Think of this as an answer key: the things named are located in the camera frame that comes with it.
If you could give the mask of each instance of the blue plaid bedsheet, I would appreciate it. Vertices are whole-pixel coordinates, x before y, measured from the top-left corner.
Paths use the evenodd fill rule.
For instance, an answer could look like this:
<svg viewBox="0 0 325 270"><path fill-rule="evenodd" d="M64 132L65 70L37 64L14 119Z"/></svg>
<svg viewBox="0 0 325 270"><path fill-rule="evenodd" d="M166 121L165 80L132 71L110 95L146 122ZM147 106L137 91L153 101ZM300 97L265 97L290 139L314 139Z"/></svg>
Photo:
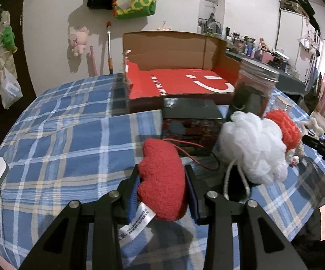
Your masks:
<svg viewBox="0 0 325 270"><path fill-rule="evenodd" d="M285 96L275 90L270 102L278 94ZM226 106L219 108L226 114ZM308 118L296 105L290 116L295 122ZM127 114L117 75L79 80L44 92L21 114L0 147L0 157L10 169L1 188L4 235L0 233L0 255L18 268L69 201L97 200L129 177L142 159L144 140L159 135L160 129L159 110ZM305 147L305 152L306 161L289 167L286 181L252 189L252 199L289 240L325 196L325 162L315 150ZM209 158L202 161L212 163ZM221 177L201 167L195 169L208 182ZM194 224L189 211L174 223L153 220L121 249L124 269L200 270L207 232L207 226ZM234 241L238 269L236 226Z"/></svg>

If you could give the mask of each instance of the green plush toy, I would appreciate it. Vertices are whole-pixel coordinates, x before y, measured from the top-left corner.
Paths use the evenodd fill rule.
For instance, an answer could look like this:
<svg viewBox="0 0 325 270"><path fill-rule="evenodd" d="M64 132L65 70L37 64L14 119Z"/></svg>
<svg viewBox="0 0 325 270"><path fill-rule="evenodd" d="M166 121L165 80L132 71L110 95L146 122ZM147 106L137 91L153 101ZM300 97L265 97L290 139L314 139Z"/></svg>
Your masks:
<svg viewBox="0 0 325 270"><path fill-rule="evenodd" d="M1 35L1 42L4 46L9 51L12 51L15 53L17 51L17 47L15 46L15 34L12 32L11 26L8 26L4 29L3 34Z"/></svg>

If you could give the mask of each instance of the metal jar lid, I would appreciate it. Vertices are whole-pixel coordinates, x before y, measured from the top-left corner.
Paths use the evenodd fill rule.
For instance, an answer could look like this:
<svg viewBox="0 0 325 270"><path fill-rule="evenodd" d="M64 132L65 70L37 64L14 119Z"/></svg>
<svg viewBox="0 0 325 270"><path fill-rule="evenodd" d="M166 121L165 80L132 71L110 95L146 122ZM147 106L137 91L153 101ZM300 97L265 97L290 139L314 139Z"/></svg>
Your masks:
<svg viewBox="0 0 325 270"><path fill-rule="evenodd" d="M246 72L252 73L260 78L266 79L272 82L279 82L280 73L270 66L262 64L260 62L251 59L242 59L241 68Z"/></svg>
<svg viewBox="0 0 325 270"><path fill-rule="evenodd" d="M293 106L292 103L290 103L286 98L282 97L281 95L278 95L276 97L276 100L279 100L280 102L282 102L284 105L286 106Z"/></svg>

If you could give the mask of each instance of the white plush toy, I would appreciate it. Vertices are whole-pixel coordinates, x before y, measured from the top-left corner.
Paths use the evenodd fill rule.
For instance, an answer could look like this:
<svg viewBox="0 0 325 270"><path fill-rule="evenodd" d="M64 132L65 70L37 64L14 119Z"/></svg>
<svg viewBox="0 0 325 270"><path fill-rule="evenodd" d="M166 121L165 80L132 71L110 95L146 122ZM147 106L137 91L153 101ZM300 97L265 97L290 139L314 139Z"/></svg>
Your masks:
<svg viewBox="0 0 325 270"><path fill-rule="evenodd" d="M312 137L317 140L320 139L324 134L324 129L318 126L315 118L310 118L308 121L301 121L299 124L301 126L301 137L303 135L309 135L308 129L314 132L314 135ZM290 163L292 166L296 166L299 164L299 160L303 159L304 157L305 150L301 140L296 149L292 149L287 153L286 162Z"/></svg>

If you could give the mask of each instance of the white fabric tag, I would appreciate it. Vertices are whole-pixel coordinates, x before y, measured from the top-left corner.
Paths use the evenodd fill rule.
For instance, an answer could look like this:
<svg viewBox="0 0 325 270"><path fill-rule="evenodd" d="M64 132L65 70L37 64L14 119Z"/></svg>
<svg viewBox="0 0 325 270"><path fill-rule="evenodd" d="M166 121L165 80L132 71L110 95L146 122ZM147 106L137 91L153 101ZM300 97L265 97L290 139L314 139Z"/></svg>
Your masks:
<svg viewBox="0 0 325 270"><path fill-rule="evenodd" d="M120 246L123 247L135 239L155 217L155 215L155 212L141 202L132 222L119 229Z"/></svg>

